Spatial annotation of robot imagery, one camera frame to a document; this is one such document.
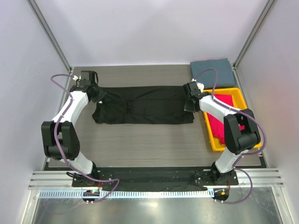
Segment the black t-shirt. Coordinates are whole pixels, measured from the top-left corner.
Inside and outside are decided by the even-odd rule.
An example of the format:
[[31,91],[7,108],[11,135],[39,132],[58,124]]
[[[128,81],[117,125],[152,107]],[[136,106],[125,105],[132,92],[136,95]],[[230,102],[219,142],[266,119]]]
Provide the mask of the black t-shirt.
[[92,118],[97,124],[190,124],[194,115],[184,110],[183,86],[103,87],[106,92]]

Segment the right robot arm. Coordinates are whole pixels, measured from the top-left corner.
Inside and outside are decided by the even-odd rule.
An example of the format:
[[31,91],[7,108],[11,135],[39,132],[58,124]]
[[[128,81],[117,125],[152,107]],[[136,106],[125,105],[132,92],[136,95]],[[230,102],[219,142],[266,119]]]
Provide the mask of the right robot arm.
[[224,125],[226,147],[210,170],[212,182],[219,185],[229,178],[241,156],[261,142],[261,136],[250,109],[232,107],[216,98],[212,92],[203,92],[200,86],[194,80],[183,85],[187,97],[184,110],[206,112]]

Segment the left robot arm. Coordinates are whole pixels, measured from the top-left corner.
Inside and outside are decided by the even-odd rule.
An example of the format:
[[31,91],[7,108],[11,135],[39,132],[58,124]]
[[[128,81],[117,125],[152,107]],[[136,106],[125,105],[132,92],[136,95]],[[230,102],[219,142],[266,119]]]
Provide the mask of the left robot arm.
[[44,154],[48,158],[61,161],[78,173],[89,186],[95,186],[100,179],[94,162],[80,151],[80,142],[75,124],[83,109],[90,103],[101,103],[106,93],[98,86],[99,78],[95,71],[85,70],[88,78],[67,75],[75,81],[70,90],[54,80],[60,74],[53,75],[51,81],[68,96],[66,102],[51,120],[41,125]]

